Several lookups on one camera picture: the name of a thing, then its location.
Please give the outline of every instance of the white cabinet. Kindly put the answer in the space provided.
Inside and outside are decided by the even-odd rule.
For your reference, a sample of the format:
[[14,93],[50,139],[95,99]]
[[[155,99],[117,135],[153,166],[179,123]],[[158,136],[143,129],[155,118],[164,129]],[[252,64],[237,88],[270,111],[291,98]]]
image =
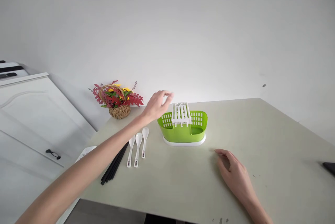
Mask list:
[[47,73],[0,82],[0,223],[14,223],[94,133]]
[[0,223],[14,223],[63,167],[0,131]]

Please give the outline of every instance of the ceramic spoon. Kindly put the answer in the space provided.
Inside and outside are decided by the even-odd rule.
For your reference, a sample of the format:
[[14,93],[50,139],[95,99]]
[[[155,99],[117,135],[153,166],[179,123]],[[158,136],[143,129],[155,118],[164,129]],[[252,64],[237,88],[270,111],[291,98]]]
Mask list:
[[135,135],[132,136],[132,138],[128,142],[129,142],[129,145],[130,145],[130,151],[129,151],[129,155],[128,155],[127,167],[131,167],[132,166],[132,152],[133,152],[133,146],[134,146],[134,143],[135,143]]
[[149,128],[145,127],[142,130],[143,138],[144,138],[144,143],[143,143],[143,148],[142,148],[142,158],[146,157],[146,142],[147,142],[147,137],[149,135]]
[[142,142],[142,133],[136,134],[135,141],[137,145],[137,152],[136,152],[134,167],[138,167],[139,166],[139,151],[140,151],[140,145]]

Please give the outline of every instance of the black phone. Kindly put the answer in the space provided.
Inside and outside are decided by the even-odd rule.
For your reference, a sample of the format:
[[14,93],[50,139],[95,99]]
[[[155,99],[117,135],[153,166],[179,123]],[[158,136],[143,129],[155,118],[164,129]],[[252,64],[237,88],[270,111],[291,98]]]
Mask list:
[[335,163],[323,162],[322,165],[335,176]]

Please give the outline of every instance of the chopstick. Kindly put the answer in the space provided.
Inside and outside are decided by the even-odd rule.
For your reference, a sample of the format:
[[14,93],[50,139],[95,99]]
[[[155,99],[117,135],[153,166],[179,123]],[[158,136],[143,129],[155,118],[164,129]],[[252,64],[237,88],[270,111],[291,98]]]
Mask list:
[[119,166],[119,163],[120,163],[120,161],[121,161],[121,159],[123,157],[123,154],[125,153],[125,151],[127,149],[127,146],[128,146],[128,142],[124,145],[124,147],[122,147],[122,149],[119,151],[119,153],[113,159],[112,163],[109,165],[109,167],[106,170],[105,174],[101,178],[101,184],[102,185],[104,185],[105,182],[108,182],[109,180],[111,180],[112,171],[114,171],[113,173],[115,174],[115,172],[117,170],[117,167]]
[[124,149],[121,150],[122,153],[121,153],[121,155],[120,155],[120,159],[117,161],[117,164],[116,164],[115,169],[112,170],[112,176],[111,176],[111,179],[114,179],[115,173],[116,173],[116,171],[118,170],[119,164],[121,163],[122,157],[123,157],[123,155],[124,155],[125,152],[126,152],[127,146],[128,146],[128,143],[125,145]]

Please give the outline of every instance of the green plastic basket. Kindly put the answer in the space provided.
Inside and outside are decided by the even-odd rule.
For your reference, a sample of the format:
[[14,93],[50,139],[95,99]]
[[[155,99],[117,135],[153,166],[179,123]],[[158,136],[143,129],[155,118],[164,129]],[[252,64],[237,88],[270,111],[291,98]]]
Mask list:
[[203,111],[190,111],[192,124],[175,126],[171,122],[172,113],[167,112],[157,122],[163,133],[163,140],[173,146],[197,146],[206,139],[207,114]]

